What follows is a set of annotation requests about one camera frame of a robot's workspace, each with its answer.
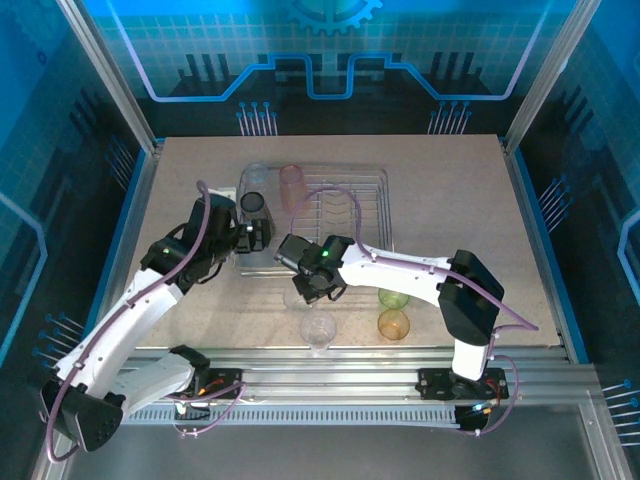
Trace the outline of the red plastic cup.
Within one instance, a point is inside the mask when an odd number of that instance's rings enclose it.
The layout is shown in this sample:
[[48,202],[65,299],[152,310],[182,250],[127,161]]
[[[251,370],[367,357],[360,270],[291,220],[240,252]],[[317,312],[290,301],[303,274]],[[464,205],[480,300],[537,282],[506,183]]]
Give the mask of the red plastic cup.
[[304,211],[309,206],[309,192],[304,172],[295,164],[282,167],[279,171],[281,205],[285,213]]

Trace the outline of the aluminium frame post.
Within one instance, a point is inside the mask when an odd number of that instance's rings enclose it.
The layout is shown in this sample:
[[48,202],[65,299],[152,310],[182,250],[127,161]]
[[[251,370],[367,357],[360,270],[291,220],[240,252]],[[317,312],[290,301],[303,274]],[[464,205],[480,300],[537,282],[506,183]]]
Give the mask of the aluminium frame post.
[[513,155],[524,139],[601,2],[576,0],[504,137],[503,151],[506,156]]
[[155,135],[83,1],[55,1],[141,148],[155,154]]

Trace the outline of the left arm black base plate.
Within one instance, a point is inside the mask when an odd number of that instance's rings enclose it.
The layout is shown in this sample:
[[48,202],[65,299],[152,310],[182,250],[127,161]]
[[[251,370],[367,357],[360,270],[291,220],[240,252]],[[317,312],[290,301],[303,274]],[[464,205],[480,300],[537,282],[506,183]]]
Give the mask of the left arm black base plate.
[[184,403],[231,399],[240,393],[243,371],[238,368],[207,368],[196,371],[187,387],[165,396],[165,399]]

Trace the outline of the orange plastic cup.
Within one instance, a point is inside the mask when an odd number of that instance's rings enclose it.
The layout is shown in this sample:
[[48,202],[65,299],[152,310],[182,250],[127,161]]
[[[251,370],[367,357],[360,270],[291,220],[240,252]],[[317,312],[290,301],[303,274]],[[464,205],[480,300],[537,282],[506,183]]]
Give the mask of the orange plastic cup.
[[377,321],[379,333],[388,340],[400,341],[410,331],[410,320],[398,309],[388,309],[380,314]]

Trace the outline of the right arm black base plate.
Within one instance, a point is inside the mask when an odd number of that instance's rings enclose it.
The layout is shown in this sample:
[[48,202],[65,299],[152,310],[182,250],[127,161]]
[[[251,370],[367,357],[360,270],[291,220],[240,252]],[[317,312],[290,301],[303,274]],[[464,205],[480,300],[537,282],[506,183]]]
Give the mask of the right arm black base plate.
[[510,396],[505,372],[500,368],[487,368],[479,380],[463,378],[446,368],[419,369],[417,376],[415,390],[422,400],[471,401]]

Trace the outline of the aluminium rail beam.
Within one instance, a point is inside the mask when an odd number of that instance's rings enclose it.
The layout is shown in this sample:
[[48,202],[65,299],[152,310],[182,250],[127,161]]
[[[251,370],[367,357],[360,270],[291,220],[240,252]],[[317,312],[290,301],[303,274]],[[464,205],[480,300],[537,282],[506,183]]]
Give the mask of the aluminium rail beam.
[[[449,369],[450,347],[331,347],[316,352],[297,348],[202,348],[215,369],[237,368],[247,394],[259,402],[416,403],[423,385],[421,369]],[[504,371],[510,395],[521,405],[573,405],[601,397],[591,364],[569,361],[561,347],[514,347],[497,350],[491,366]],[[188,364],[172,360],[161,348],[97,355],[85,362],[76,380],[98,398],[117,388],[127,374],[132,385],[176,386]]]

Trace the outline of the green plastic cup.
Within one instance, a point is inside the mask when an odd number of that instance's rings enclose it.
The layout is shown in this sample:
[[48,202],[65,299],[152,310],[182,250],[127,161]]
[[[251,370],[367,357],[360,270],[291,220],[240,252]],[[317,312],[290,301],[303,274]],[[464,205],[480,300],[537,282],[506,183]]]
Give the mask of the green plastic cup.
[[378,290],[378,299],[386,309],[402,310],[409,303],[410,296],[381,288]]

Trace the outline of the metal wire dish rack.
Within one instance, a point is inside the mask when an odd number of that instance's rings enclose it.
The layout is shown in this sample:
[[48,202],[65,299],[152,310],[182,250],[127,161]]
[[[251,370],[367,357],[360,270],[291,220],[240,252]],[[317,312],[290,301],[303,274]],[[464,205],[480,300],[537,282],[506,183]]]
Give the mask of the metal wire dish rack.
[[[267,165],[267,191],[262,194],[276,226],[270,246],[260,253],[237,255],[235,268],[247,277],[282,277],[292,273],[274,260],[277,247],[288,233],[322,244],[330,235],[353,238],[361,226],[361,239],[375,248],[393,248],[388,176],[374,165],[302,165],[307,187],[315,193],[309,206],[287,214],[281,205],[279,171],[281,164]],[[243,173],[238,194],[246,193]]]

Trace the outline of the steel front panel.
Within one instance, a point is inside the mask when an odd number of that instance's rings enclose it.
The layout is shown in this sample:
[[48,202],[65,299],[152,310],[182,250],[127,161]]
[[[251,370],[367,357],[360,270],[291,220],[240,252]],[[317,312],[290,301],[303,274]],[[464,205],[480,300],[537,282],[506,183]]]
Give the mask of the steel front panel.
[[24,480],[640,480],[606,416],[515,408],[479,438],[420,427],[219,426],[182,439],[125,426],[64,464],[38,459]]

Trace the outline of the grey smoked plastic cup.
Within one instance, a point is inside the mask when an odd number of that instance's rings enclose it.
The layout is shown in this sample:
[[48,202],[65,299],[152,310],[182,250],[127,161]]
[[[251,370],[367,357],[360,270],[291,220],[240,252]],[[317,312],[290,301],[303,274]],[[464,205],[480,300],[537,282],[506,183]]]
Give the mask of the grey smoked plastic cup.
[[244,222],[264,220],[269,225],[270,234],[276,233],[276,226],[264,196],[257,191],[248,191],[240,199],[240,210]]

